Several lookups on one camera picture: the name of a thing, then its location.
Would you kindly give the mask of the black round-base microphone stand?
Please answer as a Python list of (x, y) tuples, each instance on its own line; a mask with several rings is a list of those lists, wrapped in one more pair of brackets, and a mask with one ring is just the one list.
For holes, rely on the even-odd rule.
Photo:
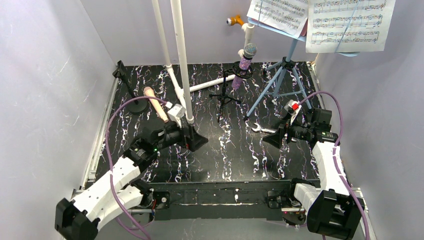
[[(135, 99), (138, 95), (135, 94), (134, 89), (131, 87), (130, 80), (125, 71), (126, 66), (124, 65), (122, 60), (119, 60), (116, 64), (116, 70), (112, 73), (112, 75), (121, 80), (121, 82), (126, 86), (127, 92), (129, 93), (131, 99)], [(134, 100), (127, 105), (128, 111), (133, 115), (141, 115), (147, 110), (148, 100), (147, 99), (138, 99)]]

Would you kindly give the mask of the pink toy microphone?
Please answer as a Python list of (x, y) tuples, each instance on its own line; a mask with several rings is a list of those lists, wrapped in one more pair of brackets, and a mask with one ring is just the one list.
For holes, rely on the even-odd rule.
[[(143, 89), (143, 94), (148, 97), (154, 97), (154, 98), (156, 97), (154, 90), (149, 86)], [(163, 107), (161, 106), (160, 102), (157, 99), (152, 99), (152, 98), (150, 98), (149, 101), (151, 105), (153, 106), (153, 108), (156, 110), (157, 116), (161, 120), (163, 120), (164, 123), (169, 122), (169, 118), (167, 114), (165, 113)]]

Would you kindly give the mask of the purple glitter microphone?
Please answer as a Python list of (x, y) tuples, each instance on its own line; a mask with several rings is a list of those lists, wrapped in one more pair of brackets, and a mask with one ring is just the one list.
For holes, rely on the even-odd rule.
[(248, 43), (242, 53), (241, 60), (234, 71), (235, 77), (232, 81), (232, 88), (238, 90), (245, 79), (246, 76), (250, 77), (252, 74), (249, 72), (249, 67), (251, 65), (253, 57), (257, 53), (257, 46), (254, 43)]

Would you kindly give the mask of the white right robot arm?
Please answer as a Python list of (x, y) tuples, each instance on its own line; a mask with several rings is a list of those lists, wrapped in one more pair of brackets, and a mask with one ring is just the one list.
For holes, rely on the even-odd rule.
[(365, 210), (362, 198), (354, 197), (349, 189), (340, 159), (339, 136), (331, 132), (332, 112), (314, 108), (311, 122), (297, 120), (300, 105), (287, 108), (276, 132), (263, 137), (263, 141), (280, 149), (293, 139), (306, 141), (316, 160), (319, 184), (293, 178), (288, 189), (270, 190), (266, 200), (271, 209), (291, 206), (304, 209), (307, 229), (325, 237), (351, 240)]

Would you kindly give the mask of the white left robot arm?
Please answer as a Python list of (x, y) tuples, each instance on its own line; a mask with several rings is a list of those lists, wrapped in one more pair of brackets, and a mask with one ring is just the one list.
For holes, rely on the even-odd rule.
[(193, 126), (170, 121), (162, 129), (144, 128), (129, 148), (100, 179), (71, 200), (63, 198), (55, 209), (55, 230), (66, 240), (94, 240), (102, 227), (137, 206), (159, 204), (162, 195), (139, 178), (162, 149), (178, 145), (195, 152), (208, 138)]

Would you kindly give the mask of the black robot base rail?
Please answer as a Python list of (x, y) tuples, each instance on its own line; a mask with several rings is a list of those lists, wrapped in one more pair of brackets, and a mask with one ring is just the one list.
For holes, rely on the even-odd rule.
[(302, 223), (306, 211), (289, 200), (291, 181), (151, 183), (155, 220), (288, 218)]

